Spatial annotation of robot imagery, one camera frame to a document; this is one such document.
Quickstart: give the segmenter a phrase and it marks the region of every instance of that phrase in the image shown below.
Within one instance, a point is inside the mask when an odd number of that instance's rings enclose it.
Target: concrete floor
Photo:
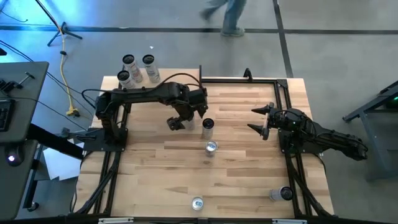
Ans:
[[[205,1],[43,2],[58,21],[90,27],[220,27],[224,11],[223,8],[215,15],[212,24],[205,24],[198,17]],[[279,4],[286,29],[398,29],[395,0],[279,0]],[[3,10],[19,19],[28,19],[29,24],[50,25],[34,1],[9,0]],[[245,28],[277,28],[272,1],[249,0],[240,24]],[[0,14],[0,25],[19,23]],[[99,88],[102,77],[115,75],[121,68],[121,57],[128,53],[152,53],[161,68],[197,68],[202,64],[205,76],[237,77],[249,67],[256,77],[286,77],[278,34],[246,34],[239,39],[214,33],[77,34],[84,39],[66,38],[69,56],[65,64],[68,82],[77,90]],[[34,60],[50,62],[49,72],[60,78],[61,39],[51,47],[46,46],[53,35],[54,32],[2,30],[0,39]],[[341,117],[397,80],[398,36],[289,34],[286,39],[294,77],[305,80],[314,120],[366,139],[360,122],[354,120],[346,124]],[[22,61],[23,58],[13,53],[0,57],[0,62]],[[45,81],[40,101],[62,113],[68,109],[66,94],[50,79]],[[76,121],[84,127],[91,123],[84,118]],[[79,130],[40,105],[34,123],[53,133],[61,127]],[[371,160],[356,162],[332,150],[325,153],[324,160],[338,216],[397,223],[396,179],[366,182],[367,169],[373,168]],[[41,204],[40,208],[31,213],[21,210],[18,218],[66,214],[73,189],[74,180],[40,183],[34,199]],[[56,196],[63,199],[56,201]]]

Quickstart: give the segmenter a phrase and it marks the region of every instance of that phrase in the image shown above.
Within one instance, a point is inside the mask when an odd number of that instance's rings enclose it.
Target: white paper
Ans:
[[[77,146],[83,148],[84,143],[79,143]],[[43,153],[51,180],[57,177],[60,180],[65,180],[79,176],[81,160],[51,148],[46,149]]]

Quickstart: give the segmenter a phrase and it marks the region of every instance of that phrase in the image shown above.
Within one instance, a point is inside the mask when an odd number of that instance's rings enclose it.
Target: wooden tabletop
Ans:
[[[197,69],[161,69],[162,79],[177,72],[198,77]],[[142,70],[146,87],[149,83]],[[186,76],[170,81],[194,83]],[[311,117],[304,81],[288,79],[292,107]],[[200,139],[201,121],[195,115],[194,130],[171,131],[166,119],[178,116],[171,106],[160,103],[133,104],[128,117],[129,137],[122,153],[113,200],[112,216],[129,217],[228,217],[292,218],[292,202],[272,202],[270,189],[289,185],[284,156],[277,133],[269,140],[247,127],[262,124],[265,116],[253,108],[275,102],[274,88],[268,84],[204,84],[209,109],[204,118],[215,121],[213,140],[218,151],[206,157],[206,140]],[[116,77],[104,77],[101,89],[118,87]],[[101,127],[95,119],[93,127]],[[103,152],[92,153],[81,167],[75,210],[92,194],[100,178]],[[321,162],[303,154],[307,184],[314,196],[333,213],[328,184]],[[303,209],[302,195],[298,199]],[[201,211],[191,208],[192,199],[202,197]]]

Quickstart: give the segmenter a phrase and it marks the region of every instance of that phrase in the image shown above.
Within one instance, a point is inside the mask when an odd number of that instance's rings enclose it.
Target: person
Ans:
[[[241,37],[244,35],[244,29],[237,26],[238,19],[241,17],[246,0],[210,0],[208,2],[209,7],[202,10],[200,16],[202,19],[209,22],[211,16],[221,6],[228,3],[225,15],[223,28],[221,29],[221,35],[230,37]]]

